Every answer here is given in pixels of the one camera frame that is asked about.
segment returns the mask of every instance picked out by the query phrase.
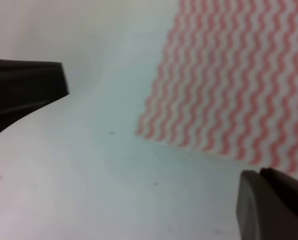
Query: tabletop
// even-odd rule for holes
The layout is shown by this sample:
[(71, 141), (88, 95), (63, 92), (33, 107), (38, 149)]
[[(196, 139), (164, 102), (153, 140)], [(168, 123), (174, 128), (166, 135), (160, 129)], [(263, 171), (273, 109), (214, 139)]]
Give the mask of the tabletop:
[(62, 62), (70, 88), (0, 134), (0, 240), (239, 239), (255, 167), (134, 135), (177, 8), (0, 1), (0, 58)]

